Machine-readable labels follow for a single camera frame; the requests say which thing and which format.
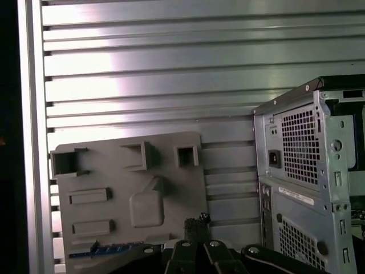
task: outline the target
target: rectangular slot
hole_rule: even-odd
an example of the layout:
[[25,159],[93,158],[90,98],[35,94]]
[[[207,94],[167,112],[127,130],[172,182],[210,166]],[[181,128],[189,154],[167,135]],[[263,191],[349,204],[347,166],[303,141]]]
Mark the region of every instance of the rectangular slot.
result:
[[347,90],[347,91],[342,91],[342,95],[343,95],[344,99],[361,98],[361,97],[363,97],[363,91],[362,90]]
[[199,166],[198,149],[196,146],[176,147],[175,159],[178,167]]
[[72,225],[72,233],[79,237],[107,235],[113,230],[112,220],[90,221]]
[[336,183],[337,187],[342,186],[342,177],[341,177],[341,172],[340,171],[335,172],[335,183]]
[[318,129],[318,133],[321,133],[322,129],[321,129],[321,120],[317,119],[317,129]]
[[80,153],[88,151],[87,148],[75,148],[73,151],[52,151],[52,175],[54,178],[74,177],[89,174],[87,170],[82,170],[80,164]]
[[124,167],[129,171],[142,171],[150,167],[149,143],[140,142],[121,146],[123,156],[128,159],[128,164]]
[[350,255],[348,254],[348,249],[344,248],[342,250],[342,254],[343,254],[343,263],[344,264],[349,264],[350,263]]
[[269,166],[275,168],[281,168],[280,150],[269,150]]
[[108,188],[70,192],[70,204],[105,202],[109,198],[110,190]]
[[266,228],[265,227],[262,227],[262,237],[263,237],[263,240],[265,241],[266,240]]
[[346,234],[346,222],[345,222],[345,220],[340,221],[340,232],[341,232],[341,235]]

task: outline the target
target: ventilation grille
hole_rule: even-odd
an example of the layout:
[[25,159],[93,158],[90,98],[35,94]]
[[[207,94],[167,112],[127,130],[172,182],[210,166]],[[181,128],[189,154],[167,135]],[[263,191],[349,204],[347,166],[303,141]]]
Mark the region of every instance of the ventilation grille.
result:
[[315,138],[313,111],[283,117],[284,168],[289,178],[318,184],[319,142]]
[[315,253],[314,240],[283,220],[280,231],[280,251],[306,264],[325,270],[325,262]]

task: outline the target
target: screw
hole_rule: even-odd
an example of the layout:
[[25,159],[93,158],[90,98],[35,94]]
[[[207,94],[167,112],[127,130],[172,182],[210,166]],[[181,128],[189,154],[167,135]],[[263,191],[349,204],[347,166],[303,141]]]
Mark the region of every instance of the screw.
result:
[[146,248],[145,250],[143,250],[144,253],[152,253],[153,249],[152,248]]
[[251,254],[257,254],[257,253],[259,253],[259,250],[256,247],[250,247],[249,252]]
[[217,246],[219,246],[219,242],[217,242],[217,241],[211,241],[210,242],[210,246],[211,247],[217,247]]

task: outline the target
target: aluminum frame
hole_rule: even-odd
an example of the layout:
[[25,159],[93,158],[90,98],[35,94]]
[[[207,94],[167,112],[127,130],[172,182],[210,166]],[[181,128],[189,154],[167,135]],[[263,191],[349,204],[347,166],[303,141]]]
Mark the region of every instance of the aluminum frame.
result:
[[18,0],[29,271],[54,273],[39,0]]

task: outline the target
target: metal case panel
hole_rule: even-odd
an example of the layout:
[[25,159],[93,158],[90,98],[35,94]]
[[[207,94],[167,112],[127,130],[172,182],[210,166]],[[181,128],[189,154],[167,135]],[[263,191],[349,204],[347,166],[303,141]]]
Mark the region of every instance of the metal case panel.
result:
[[338,218],[315,191],[311,191],[314,196],[304,194],[301,187],[293,189],[292,184],[269,178],[263,178],[260,186],[271,193],[275,251],[329,273],[356,273],[351,240],[339,245],[339,238],[351,239],[349,204]]

